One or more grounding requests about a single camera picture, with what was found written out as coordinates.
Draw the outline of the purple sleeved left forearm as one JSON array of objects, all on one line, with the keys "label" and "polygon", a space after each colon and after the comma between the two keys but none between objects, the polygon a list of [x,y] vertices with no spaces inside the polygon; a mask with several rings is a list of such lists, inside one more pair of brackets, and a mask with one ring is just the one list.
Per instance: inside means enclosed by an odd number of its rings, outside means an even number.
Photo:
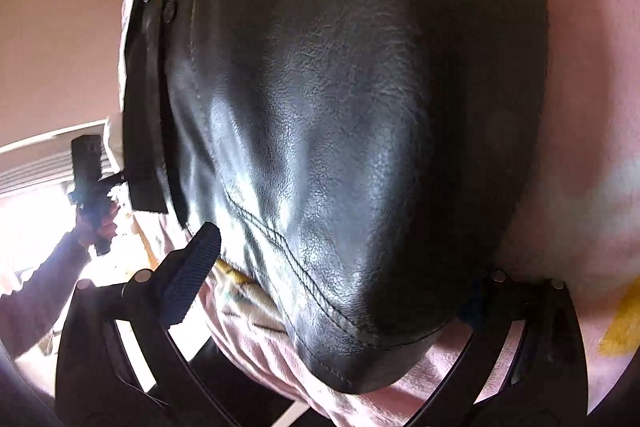
[{"label": "purple sleeved left forearm", "polygon": [[19,291],[1,296],[1,341],[12,359],[50,332],[89,261],[88,249],[66,233]]}]

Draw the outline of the person's left hand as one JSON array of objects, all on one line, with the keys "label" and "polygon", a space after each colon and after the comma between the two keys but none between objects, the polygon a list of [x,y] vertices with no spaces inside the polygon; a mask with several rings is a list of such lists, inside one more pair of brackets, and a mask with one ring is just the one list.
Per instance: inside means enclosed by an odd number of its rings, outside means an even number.
[{"label": "person's left hand", "polygon": [[76,225],[72,234],[76,241],[85,249],[96,245],[99,239],[114,239],[117,225],[115,218],[119,212],[119,205],[111,200],[110,207],[101,218],[101,224],[96,225],[84,210],[76,210]]}]

